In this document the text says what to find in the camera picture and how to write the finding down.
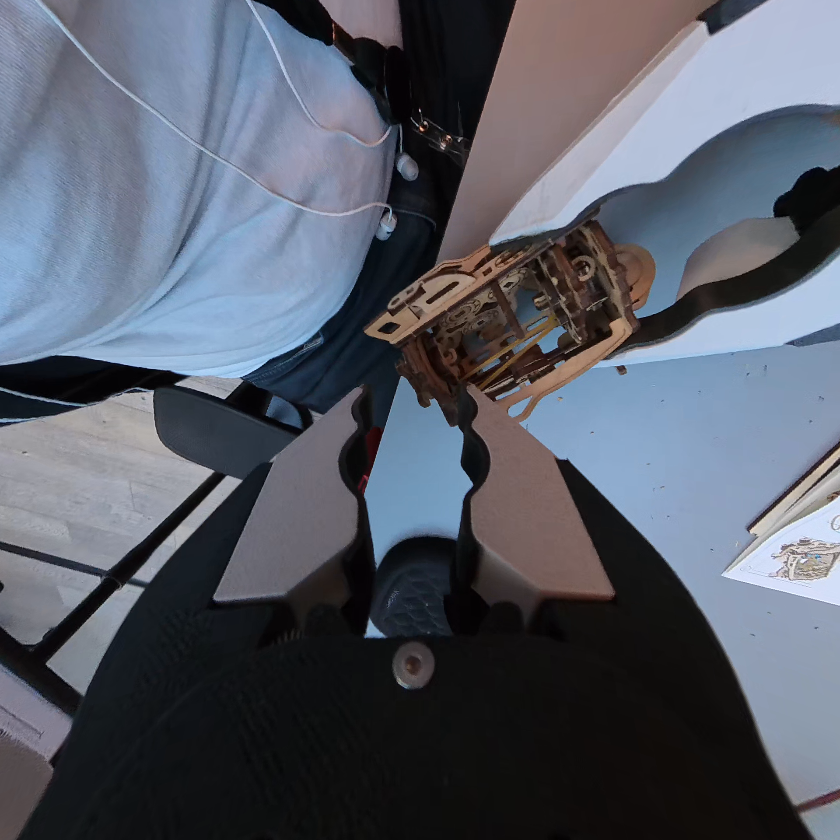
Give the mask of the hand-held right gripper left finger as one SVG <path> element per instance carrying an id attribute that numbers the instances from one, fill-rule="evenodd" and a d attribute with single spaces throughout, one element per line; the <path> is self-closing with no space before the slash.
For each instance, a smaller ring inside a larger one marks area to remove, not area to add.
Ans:
<path id="1" fill-rule="evenodd" d="M 370 474 L 371 394 L 358 386 L 272 461 L 213 596 L 278 603 L 296 624 L 334 607 L 367 624 L 375 562 L 362 489 Z"/>

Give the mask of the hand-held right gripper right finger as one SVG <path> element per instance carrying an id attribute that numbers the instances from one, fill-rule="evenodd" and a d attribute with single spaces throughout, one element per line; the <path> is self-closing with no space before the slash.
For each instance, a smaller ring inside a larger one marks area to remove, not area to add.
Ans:
<path id="1" fill-rule="evenodd" d="M 553 453 L 478 387 L 458 395 L 460 465 L 455 595 L 510 603 L 526 625 L 543 604 L 611 602 L 615 589 Z"/>

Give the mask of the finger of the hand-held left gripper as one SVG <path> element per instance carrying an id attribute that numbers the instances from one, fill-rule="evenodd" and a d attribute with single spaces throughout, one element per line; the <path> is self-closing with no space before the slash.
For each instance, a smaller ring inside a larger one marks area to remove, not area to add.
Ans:
<path id="1" fill-rule="evenodd" d="M 838 254 L 839 212 L 832 210 L 763 266 L 699 286 L 642 318 L 611 365 L 768 349 L 835 326 Z"/>
<path id="2" fill-rule="evenodd" d="M 441 259 L 565 233 L 770 114 L 838 108 L 838 2 L 520 2 Z"/>

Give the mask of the wooden mechanical gear model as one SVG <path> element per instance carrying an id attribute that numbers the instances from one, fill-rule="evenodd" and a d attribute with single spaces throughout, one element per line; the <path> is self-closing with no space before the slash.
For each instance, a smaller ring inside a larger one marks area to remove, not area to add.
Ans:
<path id="1" fill-rule="evenodd" d="M 474 386 L 523 422 L 619 350 L 639 328 L 656 273 L 640 245 L 615 244 L 595 220 L 565 235 L 441 262 L 394 295 L 364 333 L 396 348 L 422 407 L 458 424 Z"/>

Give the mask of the white desk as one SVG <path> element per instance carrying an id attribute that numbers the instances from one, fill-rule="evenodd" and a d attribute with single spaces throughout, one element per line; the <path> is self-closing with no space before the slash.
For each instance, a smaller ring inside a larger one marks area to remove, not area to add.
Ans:
<path id="1" fill-rule="evenodd" d="M 838 113 L 734 130 L 599 219 L 657 275 L 646 316 L 674 302 L 708 237 L 772 214 L 813 167 L 838 165 Z M 838 607 L 723 578 L 747 526 L 838 442 L 838 343 L 601 367 L 540 403 L 525 428 L 570 462 L 686 584 L 740 678 L 794 802 L 838 791 Z"/>

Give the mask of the red object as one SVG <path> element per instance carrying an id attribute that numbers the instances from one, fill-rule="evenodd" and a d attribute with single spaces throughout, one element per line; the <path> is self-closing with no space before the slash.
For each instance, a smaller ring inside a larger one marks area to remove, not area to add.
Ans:
<path id="1" fill-rule="evenodd" d="M 360 478 L 360 483 L 358 485 L 358 490 L 362 495 L 365 493 L 366 487 L 369 483 L 375 458 L 382 441 L 383 432 L 383 427 L 373 426 L 364 437 L 366 461 L 364 473 Z"/>

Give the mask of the black chair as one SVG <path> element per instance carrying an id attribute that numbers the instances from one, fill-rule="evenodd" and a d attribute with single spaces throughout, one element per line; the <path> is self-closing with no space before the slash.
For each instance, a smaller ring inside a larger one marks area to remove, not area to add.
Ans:
<path id="1" fill-rule="evenodd" d="M 2 726 L 73 714 L 173 552 L 310 425 L 241 383 L 187 380 L 2 430 Z"/>

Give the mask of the plywood parts sheet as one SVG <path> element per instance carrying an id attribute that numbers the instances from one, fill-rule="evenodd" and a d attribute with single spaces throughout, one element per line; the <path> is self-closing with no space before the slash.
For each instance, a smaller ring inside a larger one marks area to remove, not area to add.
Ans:
<path id="1" fill-rule="evenodd" d="M 765 533 L 814 491 L 825 490 L 830 493 L 837 490 L 838 477 L 839 444 L 836 444 L 761 511 L 748 525 L 748 532 L 755 537 Z"/>

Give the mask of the white instruction sheet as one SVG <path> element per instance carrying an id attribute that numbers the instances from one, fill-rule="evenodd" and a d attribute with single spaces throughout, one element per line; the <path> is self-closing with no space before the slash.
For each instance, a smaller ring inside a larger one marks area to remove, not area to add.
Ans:
<path id="1" fill-rule="evenodd" d="M 838 606 L 838 491 L 757 537 L 722 577 Z"/>

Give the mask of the pale grey box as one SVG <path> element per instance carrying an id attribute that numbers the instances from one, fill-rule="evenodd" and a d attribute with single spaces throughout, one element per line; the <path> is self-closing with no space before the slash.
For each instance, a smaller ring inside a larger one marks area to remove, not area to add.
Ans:
<path id="1" fill-rule="evenodd" d="M 1 667 L 1 838 L 15 839 L 54 772 L 71 719 Z"/>

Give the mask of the white wired earphones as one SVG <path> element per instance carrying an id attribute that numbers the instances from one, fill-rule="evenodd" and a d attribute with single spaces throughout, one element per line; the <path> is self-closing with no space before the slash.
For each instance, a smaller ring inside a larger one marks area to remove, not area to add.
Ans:
<path id="1" fill-rule="evenodd" d="M 195 151 L 206 156 L 214 163 L 221 164 L 230 172 L 244 178 L 247 183 L 257 187 L 262 193 L 274 198 L 290 207 L 309 215 L 326 218 L 344 218 L 359 215 L 372 208 L 382 210 L 381 220 L 375 232 L 376 238 L 384 241 L 392 236 L 396 229 L 396 214 L 392 205 L 384 202 L 367 203 L 346 211 L 323 211 L 292 200 L 269 189 L 265 184 L 247 173 L 234 162 L 225 159 L 220 154 L 209 150 L 199 143 L 185 131 L 179 128 L 172 120 L 138 94 L 127 88 L 113 74 L 109 73 L 103 65 L 93 56 L 90 50 L 85 47 L 78 37 L 70 31 L 68 25 L 51 9 L 46 2 L 36 2 L 36 6 L 47 16 L 59 32 L 77 49 L 85 61 L 99 74 L 99 76 L 120 91 L 132 103 L 139 106 L 147 114 L 150 114 L 160 124 L 173 132 L 180 140 L 187 142 Z M 388 128 L 383 135 L 374 143 L 362 141 L 357 136 L 343 129 L 326 127 L 315 119 L 302 99 L 299 90 L 296 88 L 284 59 L 281 56 L 277 42 L 266 26 L 264 18 L 257 10 L 257 3 L 247 1 L 246 6 L 257 22 L 259 28 L 265 35 L 269 47 L 276 59 L 276 63 L 284 77 L 290 91 L 293 94 L 298 106 L 303 111 L 307 120 L 319 130 L 338 134 L 346 140 L 359 145 L 365 149 L 373 149 L 383 144 L 391 136 L 398 138 L 397 150 L 394 159 L 394 167 L 399 177 L 405 182 L 413 182 L 419 175 L 419 168 L 414 158 L 404 149 L 404 126 L 414 125 L 414 117 L 411 104 L 411 83 L 407 77 L 406 58 L 402 50 L 396 46 L 383 46 L 378 41 L 370 38 L 354 38 L 341 25 L 339 25 L 326 11 L 325 7 L 316 2 L 316 7 L 310 12 L 297 2 L 283 2 L 276 7 L 276 14 L 283 18 L 289 26 L 294 28 L 301 35 L 317 40 L 331 49 L 337 50 L 351 68 L 353 77 L 362 85 L 371 98 L 374 100 L 376 109 L 381 119 L 387 123 Z"/>

